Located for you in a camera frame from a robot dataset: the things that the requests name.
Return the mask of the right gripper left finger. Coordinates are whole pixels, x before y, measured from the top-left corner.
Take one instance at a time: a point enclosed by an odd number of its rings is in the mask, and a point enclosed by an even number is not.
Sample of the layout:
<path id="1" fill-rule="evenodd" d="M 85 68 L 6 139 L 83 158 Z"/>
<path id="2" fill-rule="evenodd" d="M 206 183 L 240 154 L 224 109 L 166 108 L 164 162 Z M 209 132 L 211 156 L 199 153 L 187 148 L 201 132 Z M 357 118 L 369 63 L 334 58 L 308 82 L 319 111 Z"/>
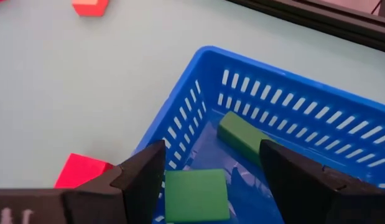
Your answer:
<path id="1" fill-rule="evenodd" d="M 152 224 L 165 153 L 153 142 L 75 189 L 0 189 L 0 224 Z"/>

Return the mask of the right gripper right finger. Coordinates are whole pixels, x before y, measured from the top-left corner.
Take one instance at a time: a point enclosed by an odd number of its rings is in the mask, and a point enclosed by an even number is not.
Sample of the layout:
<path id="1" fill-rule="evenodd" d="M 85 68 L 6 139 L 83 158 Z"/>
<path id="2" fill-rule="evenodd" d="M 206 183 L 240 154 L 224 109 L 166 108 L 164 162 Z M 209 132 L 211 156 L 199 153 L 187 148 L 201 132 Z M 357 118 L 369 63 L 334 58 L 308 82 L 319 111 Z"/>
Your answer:
<path id="1" fill-rule="evenodd" d="M 385 224 L 385 190 L 265 139 L 259 158 L 285 224 Z"/>

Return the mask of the orange rectangular block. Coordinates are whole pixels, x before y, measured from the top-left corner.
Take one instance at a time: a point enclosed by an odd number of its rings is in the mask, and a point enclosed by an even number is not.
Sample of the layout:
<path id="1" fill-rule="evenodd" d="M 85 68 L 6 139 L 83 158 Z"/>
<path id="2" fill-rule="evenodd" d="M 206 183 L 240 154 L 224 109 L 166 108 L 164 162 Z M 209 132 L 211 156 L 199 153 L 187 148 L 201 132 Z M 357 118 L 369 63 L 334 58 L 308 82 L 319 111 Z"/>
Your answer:
<path id="1" fill-rule="evenodd" d="M 79 16 L 101 17 L 109 0 L 72 0 L 72 6 Z"/>

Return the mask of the blue plastic basket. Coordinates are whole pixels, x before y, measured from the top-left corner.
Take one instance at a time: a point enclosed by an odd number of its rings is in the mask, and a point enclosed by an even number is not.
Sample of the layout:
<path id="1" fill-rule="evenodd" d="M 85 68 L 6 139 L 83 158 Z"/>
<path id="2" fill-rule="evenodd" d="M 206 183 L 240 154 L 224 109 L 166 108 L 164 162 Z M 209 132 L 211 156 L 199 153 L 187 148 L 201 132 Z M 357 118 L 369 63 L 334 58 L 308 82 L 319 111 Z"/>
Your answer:
<path id="1" fill-rule="evenodd" d="M 167 170 L 224 170 L 230 218 L 194 224 L 282 223 L 260 168 L 216 136 L 229 111 L 279 144 L 385 190 L 385 105 L 205 46 L 137 146 L 164 140 Z"/>

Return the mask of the black table frame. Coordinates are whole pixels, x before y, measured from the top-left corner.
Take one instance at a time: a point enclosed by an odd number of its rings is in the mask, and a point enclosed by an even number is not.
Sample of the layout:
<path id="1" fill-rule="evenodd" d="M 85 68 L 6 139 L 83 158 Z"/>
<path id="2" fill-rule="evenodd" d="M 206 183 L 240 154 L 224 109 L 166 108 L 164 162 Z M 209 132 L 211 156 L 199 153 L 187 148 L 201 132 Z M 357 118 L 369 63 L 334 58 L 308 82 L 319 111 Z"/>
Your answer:
<path id="1" fill-rule="evenodd" d="M 385 0 L 227 0 L 385 52 Z"/>

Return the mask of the green half-cylinder block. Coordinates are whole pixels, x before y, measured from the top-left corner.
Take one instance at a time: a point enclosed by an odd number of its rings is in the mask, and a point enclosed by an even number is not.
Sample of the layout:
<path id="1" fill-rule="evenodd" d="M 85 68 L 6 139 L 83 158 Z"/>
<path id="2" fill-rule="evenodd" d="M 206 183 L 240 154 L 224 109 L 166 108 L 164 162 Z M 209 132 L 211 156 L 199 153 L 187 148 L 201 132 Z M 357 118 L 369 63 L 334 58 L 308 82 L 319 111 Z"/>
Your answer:
<path id="1" fill-rule="evenodd" d="M 165 221 L 192 223 L 230 218 L 222 169 L 173 170 L 165 175 Z"/>

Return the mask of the green long rectangular block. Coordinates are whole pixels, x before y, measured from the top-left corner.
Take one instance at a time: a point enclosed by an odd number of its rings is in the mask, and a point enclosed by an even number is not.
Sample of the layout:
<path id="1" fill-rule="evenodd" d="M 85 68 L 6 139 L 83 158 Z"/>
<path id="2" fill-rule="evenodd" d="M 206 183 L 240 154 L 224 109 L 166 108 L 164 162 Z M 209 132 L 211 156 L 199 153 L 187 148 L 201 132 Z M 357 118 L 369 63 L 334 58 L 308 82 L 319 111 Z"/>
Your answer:
<path id="1" fill-rule="evenodd" d="M 259 157 L 261 141 L 273 141 L 268 135 L 232 111 L 227 112 L 220 120 L 217 137 L 258 167 L 262 167 Z"/>

